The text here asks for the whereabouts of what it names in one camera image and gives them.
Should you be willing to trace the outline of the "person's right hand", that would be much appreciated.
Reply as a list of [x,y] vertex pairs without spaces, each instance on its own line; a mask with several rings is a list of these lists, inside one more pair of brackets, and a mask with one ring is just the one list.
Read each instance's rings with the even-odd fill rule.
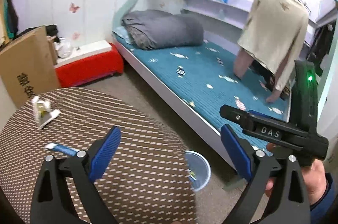
[[324,164],[316,159],[311,166],[303,167],[301,172],[307,189],[309,204],[314,205],[324,196],[327,189]]

